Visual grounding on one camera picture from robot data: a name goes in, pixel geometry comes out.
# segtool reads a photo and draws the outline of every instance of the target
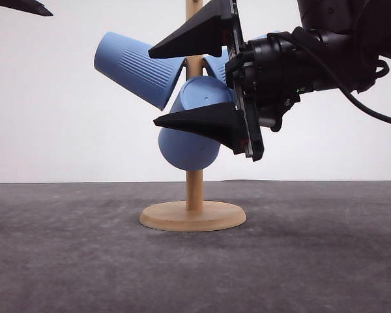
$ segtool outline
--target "wooden mug tree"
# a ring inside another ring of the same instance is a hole
[[[203,7],[203,0],[186,0],[186,19]],[[203,56],[186,58],[186,79],[203,75]],[[168,231],[212,231],[241,225],[245,212],[237,205],[203,200],[203,170],[186,172],[186,201],[152,205],[144,209],[140,222]]]

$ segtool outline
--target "white wall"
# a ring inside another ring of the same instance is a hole
[[[162,113],[94,70],[93,57],[106,31],[156,44],[184,22],[184,0],[42,2],[54,17],[0,8],[0,183],[183,180],[158,150]],[[300,25],[295,0],[239,9],[245,39]],[[391,73],[359,98],[391,115]],[[205,179],[391,179],[391,126],[339,91],[304,95],[263,137],[263,160],[222,148]]]

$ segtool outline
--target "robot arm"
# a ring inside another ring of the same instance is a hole
[[[227,46],[226,82],[235,91],[226,109],[173,113],[155,124],[202,134],[255,161],[264,151],[259,127],[279,131],[303,93],[339,88],[357,108],[391,123],[351,94],[388,74],[379,56],[391,59],[391,0],[298,0],[298,7],[302,27],[245,42],[236,0],[212,0],[149,50],[151,57],[219,56]]]

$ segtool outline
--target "blue cup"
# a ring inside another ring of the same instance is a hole
[[[151,59],[151,45],[107,33],[98,45],[94,67],[122,87],[163,110],[174,90],[183,57]]]
[[[197,76],[183,85],[170,113],[232,101],[229,88],[220,80]],[[220,143],[215,140],[169,128],[161,129],[158,143],[164,158],[185,171],[206,168],[216,160],[220,148]]]

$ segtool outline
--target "gray floor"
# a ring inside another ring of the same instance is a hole
[[[0,185],[0,313],[391,312],[391,182],[205,189],[248,221],[139,224],[183,183]]]

